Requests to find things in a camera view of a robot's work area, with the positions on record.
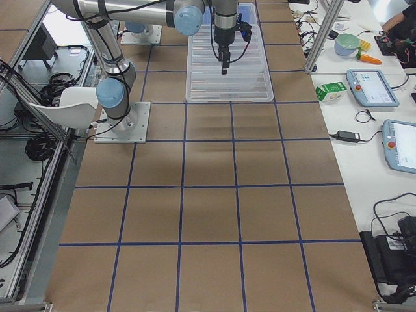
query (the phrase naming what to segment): green bowl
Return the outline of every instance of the green bowl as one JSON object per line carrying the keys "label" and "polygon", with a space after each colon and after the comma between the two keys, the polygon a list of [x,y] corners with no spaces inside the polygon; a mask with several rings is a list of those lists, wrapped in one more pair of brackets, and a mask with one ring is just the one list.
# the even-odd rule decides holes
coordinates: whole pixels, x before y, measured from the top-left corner
{"label": "green bowl", "polygon": [[335,39],[335,52],[349,55],[359,47],[359,39],[353,34],[339,34]]}

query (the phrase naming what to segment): green and white carton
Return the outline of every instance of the green and white carton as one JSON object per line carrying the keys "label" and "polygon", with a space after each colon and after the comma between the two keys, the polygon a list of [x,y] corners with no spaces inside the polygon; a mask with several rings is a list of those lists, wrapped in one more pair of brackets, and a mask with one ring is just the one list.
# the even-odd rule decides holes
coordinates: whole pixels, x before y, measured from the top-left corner
{"label": "green and white carton", "polygon": [[340,99],[346,93],[346,86],[342,82],[326,83],[318,86],[315,89],[318,100],[321,102],[331,101],[333,99]]}

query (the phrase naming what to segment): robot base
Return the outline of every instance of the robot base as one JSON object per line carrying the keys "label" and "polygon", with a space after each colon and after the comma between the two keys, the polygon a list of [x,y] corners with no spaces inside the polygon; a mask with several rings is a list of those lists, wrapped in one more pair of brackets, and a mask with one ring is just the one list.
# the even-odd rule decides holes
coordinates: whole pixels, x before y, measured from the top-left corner
{"label": "robot base", "polygon": [[162,26],[153,25],[153,33],[145,38],[136,38],[130,32],[126,32],[122,36],[122,45],[126,46],[150,46],[152,44],[161,44]]}
{"label": "robot base", "polygon": [[[136,102],[131,104],[131,109],[135,110],[138,116],[136,127],[125,134],[115,133],[114,131],[107,131],[102,135],[94,137],[95,143],[145,143],[146,135],[148,133],[149,116],[150,116],[150,102]],[[107,114],[103,110],[101,112],[101,119],[107,118]],[[107,122],[99,123],[96,129],[97,133],[104,132],[110,129]]]}

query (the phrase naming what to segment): black sleeve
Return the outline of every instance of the black sleeve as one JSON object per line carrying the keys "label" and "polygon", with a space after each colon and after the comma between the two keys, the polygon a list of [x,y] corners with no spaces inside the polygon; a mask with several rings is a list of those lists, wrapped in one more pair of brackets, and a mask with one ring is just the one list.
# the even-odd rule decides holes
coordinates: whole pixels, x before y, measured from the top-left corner
{"label": "black sleeve", "polygon": [[416,4],[412,4],[407,9],[405,9],[402,13],[405,18],[409,18],[412,16],[416,18]]}

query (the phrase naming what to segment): orange toy carrot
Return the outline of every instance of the orange toy carrot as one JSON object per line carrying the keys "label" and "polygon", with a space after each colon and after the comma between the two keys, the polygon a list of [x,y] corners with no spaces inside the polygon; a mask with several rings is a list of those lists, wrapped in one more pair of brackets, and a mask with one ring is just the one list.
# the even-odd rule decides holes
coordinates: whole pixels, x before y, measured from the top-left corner
{"label": "orange toy carrot", "polygon": [[358,60],[362,62],[366,62],[366,63],[376,64],[376,65],[380,65],[382,63],[382,61],[380,61],[378,58],[371,57],[368,54],[361,54],[361,52],[362,52],[362,49],[359,47],[358,53],[357,53]]}

